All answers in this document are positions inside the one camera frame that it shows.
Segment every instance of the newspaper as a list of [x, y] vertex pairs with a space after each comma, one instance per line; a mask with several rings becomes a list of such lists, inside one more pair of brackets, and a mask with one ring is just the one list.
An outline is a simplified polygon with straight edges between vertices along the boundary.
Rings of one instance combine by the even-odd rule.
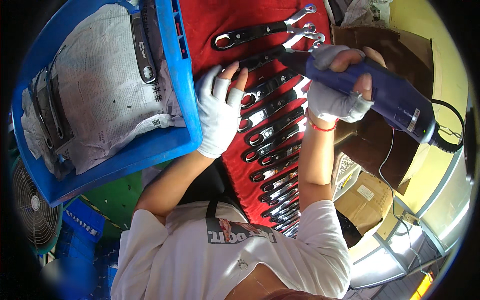
[[[156, 31], [152, 55], [158, 80], [154, 85], [145, 84], [140, 77], [130, 15], [120, 5], [101, 7], [78, 24], [63, 42], [51, 76], [58, 80], [62, 113], [73, 137], [55, 147], [55, 154], [71, 160], [77, 175], [109, 159], [140, 134], [156, 128], [185, 127], [158, 27]], [[35, 158], [42, 156], [49, 171], [61, 179], [63, 176], [54, 169], [58, 156], [45, 145], [30, 92], [23, 92], [22, 116], [28, 147]], [[49, 132], [55, 132], [55, 128], [49, 128]]]
[[390, 27], [390, 3], [393, 0], [353, 0], [340, 27]]

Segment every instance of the hand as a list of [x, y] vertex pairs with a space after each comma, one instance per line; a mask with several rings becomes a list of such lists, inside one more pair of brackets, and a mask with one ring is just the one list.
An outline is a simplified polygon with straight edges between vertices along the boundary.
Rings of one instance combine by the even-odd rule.
[[[321, 71], [329, 68], [334, 72], [343, 72], [349, 65], [363, 61], [365, 56], [386, 67], [380, 53], [369, 47], [364, 47], [362, 52], [347, 46], [322, 45], [312, 55], [315, 57], [315, 67]], [[361, 120], [374, 103], [372, 76], [368, 73], [360, 76], [350, 95], [335, 91], [322, 83], [312, 82], [307, 99], [310, 116], [313, 114], [327, 122], [341, 119], [354, 123]]]
[[222, 66], [215, 66], [196, 84], [198, 115], [204, 135], [197, 151], [205, 157], [220, 157], [230, 146], [240, 126], [241, 101], [248, 79], [247, 68], [241, 70], [237, 84], [230, 90], [226, 101], [228, 87], [238, 68], [239, 62], [236, 61], [216, 77]]

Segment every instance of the person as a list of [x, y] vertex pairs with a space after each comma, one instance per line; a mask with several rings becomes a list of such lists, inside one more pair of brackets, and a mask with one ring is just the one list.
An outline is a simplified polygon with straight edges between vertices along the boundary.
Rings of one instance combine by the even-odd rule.
[[[343, 72], [365, 55], [385, 66], [371, 48], [362, 52], [323, 45], [312, 55], [320, 70]], [[332, 201], [330, 129], [337, 118], [363, 118], [373, 104], [372, 77], [359, 77], [349, 96], [311, 84], [310, 121], [298, 165], [300, 225], [297, 238], [291, 239], [249, 224], [238, 209], [216, 199], [177, 206], [237, 133], [248, 78], [248, 70], [241, 70], [228, 93], [238, 68], [235, 62], [218, 75], [221, 66], [216, 66], [197, 83], [203, 142], [146, 186], [131, 228], [121, 236], [112, 299], [328, 299], [347, 292], [352, 266]], [[187, 194], [195, 198], [202, 193]]]

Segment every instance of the red string bracelet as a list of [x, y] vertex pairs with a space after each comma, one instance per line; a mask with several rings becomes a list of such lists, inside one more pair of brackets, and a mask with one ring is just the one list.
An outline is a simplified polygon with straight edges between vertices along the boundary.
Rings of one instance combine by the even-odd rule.
[[315, 125], [315, 123], [310, 119], [309, 115], [308, 115], [308, 112], [309, 112], [309, 109], [306, 109], [305, 111], [305, 117], [307, 118], [307, 122], [310, 124], [310, 126], [315, 129], [315, 130], [318, 130], [318, 131], [321, 131], [321, 132], [330, 132], [330, 131], [333, 131], [336, 129], [336, 123], [338, 122], [338, 119], [335, 120], [335, 126], [333, 128], [330, 128], [330, 129], [322, 129], [322, 128], [319, 128], [317, 125]]

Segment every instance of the black cable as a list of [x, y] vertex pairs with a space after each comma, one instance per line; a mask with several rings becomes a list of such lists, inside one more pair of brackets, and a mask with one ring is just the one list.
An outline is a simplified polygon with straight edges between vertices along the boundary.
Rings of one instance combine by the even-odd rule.
[[382, 174], [382, 168], [383, 168], [384, 164], [387, 162], [387, 160], [388, 160], [388, 158], [389, 158], [389, 156], [390, 156], [390, 153], [392, 152], [394, 136], [395, 136], [395, 128], [392, 127], [392, 144], [390, 145], [390, 150], [388, 151], [387, 157], [385, 157], [384, 162], [380, 165], [380, 168], [378, 169], [378, 173], [380, 174], [380, 177], [382, 178], [382, 180], [388, 185], [388, 187], [389, 187], [390, 190], [392, 191], [392, 210], [393, 210], [393, 216], [394, 216], [400, 223], [402, 223], [403, 226], [405, 226], [405, 229], [407, 230], [408, 243], [409, 243], [409, 245], [410, 245], [410, 249], [412, 250], [412, 252], [416, 255], [416, 257], [417, 257], [418, 260], [419, 260], [420, 272], [422, 272], [422, 273], [424, 273], [426, 276], [428, 276], [428, 274], [422, 269], [420, 255], [419, 255], [419, 254], [415, 251], [415, 249], [413, 249], [413, 247], [412, 247], [412, 242], [411, 242], [411, 238], [410, 238], [410, 230], [408, 229], [408, 226], [405, 224], [405, 222], [404, 222], [403, 220], [401, 220], [399, 217], [397, 217], [397, 215], [396, 215], [396, 213], [395, 213], [395, 197], [394, 197], [394, 190], [393, 190], [393, 188], [392, 188], [392, 185], [385, 179], [385, 177], [384, 177], [383, 174]]
[[[462, 123], [462, 137], [463, 137], [463, 134], [465, 132], [465, 123], [463, 121], [462, 116], [458, 112], [458, 110], [455, 107], [453, 107], [451, 104], [446, 103], [445, 101], [432, 99], [432, 103], [445, 106], [446, 108], [450, 109], [452, 112], [456, 114], [456, 116], [460, 120], [460, 123]], [[440, 136], [438, 132], [439, 130], [440, 130], [440, 124], [437, 122], [437, 124], [435, 125], [435, 131], [433, 132], [433, 136], [432, 136], [432, 144], [431, 144], [432, 146], [436, 146], [440, 150], [445, 151], [447, 153], [455, 153], [463, 147], [463, 138], [460, 140], [459, 144], [452, 144], [447, 142], [443, 137]]]
[[430, 245], [430, 242], [428, 241], [429, 238], [427, 236], [425, 236], [425, 231], [423, 231], [423, 229], [421, 230], [421, 233], [423, 235], [423, 238], [425, 239], [425, 241], [427, 242], [427, 245], [430, 249], [432, 249], [432, 251], [435, 253], [435, 264], [437, 265], [437, 276], [438, 274], [440, 273], [440, 267], [438, 266], [438, 255], [437, 255], [437, 249], [435, 249], [435, 247], [432, 247]]

